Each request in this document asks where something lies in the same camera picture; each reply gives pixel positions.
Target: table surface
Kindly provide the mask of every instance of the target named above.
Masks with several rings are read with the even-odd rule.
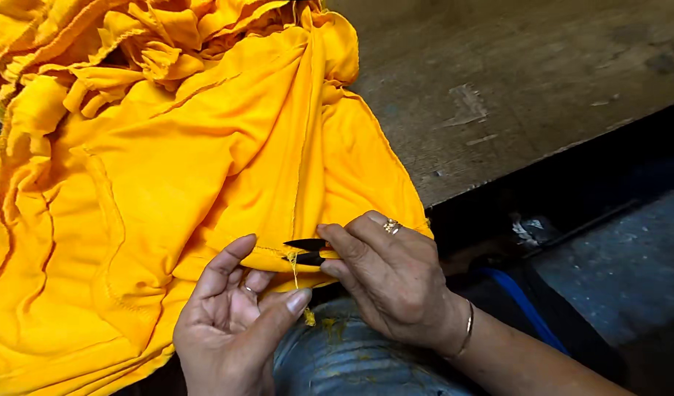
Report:
[[[674,0],[326,5],[357,29],[351,88],[425,206],[674,103]]]

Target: gold ring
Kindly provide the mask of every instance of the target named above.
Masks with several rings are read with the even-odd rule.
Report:
[[[389,219],[384,224],[384,230],[391,235],[395,235],[395,233],[398,232],[398,230],[400,230],[401,227],[403,226],[398,221],[393,219]]]

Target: bracelet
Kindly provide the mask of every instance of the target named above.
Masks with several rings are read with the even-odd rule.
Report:
[[[462,347],[459,348],[459,352],[455,355],[455,358],[458,358],[462,356],[465,351],[466,347],[469,346],[469,341],[472,339],[472,331],[473,331],[473,304],[471,301],[467,300],[466,302],[469,303],[469,320],[466,322],[466,337],[464,342],[462,342]]]

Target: loose thread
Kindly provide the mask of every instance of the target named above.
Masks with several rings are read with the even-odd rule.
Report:
[[[297,286],[297,270],[296,270],[296,265],[297,265],[297,253],[291,252],[288,254],[288,259],[290,262],[290,267],[293,269],[293,280],[296,282],[296,289],[298,288]],[[305,316],[305,324],[308,326],[313,326],[315,327],[315,314],[310,310],[310,308],[305,308],[305,311],[303,311],[303,316]]]

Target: black blade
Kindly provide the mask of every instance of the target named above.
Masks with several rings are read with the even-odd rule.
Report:
[[[288,257],[283,257],[284,260],[290,261]],[[313,265],[319,267],[324,258],[320,257],[320,252],[301,253],[296,257],[296,263],[302,265]]]
[[[317,252],[324,247],[327,248],[328,245],[325,239],[320,238],[289,240],[288,242],[284,242],[284,244],[292,248],[307,250],[308,252]]]

